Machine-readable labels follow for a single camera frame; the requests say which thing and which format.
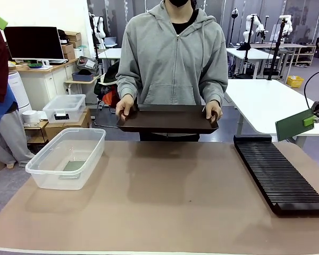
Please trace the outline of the person's left hand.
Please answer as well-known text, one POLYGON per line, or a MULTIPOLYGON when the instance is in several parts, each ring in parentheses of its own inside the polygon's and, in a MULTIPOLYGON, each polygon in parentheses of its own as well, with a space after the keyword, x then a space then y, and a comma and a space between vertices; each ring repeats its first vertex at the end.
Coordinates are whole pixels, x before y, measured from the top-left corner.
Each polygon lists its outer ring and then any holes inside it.
POLYGON ((221 106, 216 100, 209 101, 206 104, 205 109, 206 119, 209 120, 210 123, 217 122, 223 116, 221 106))

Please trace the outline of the person's right hand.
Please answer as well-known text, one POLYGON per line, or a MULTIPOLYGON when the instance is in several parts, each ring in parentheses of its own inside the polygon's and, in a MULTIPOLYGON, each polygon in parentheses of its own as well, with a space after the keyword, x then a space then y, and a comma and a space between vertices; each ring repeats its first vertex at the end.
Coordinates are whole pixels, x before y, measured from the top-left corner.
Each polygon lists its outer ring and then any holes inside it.
POLYGON ((130 94, 123 96, 116 105, 116 115, 119 117, 119 119, 125 121, 133 105, 134 99, 130 94))

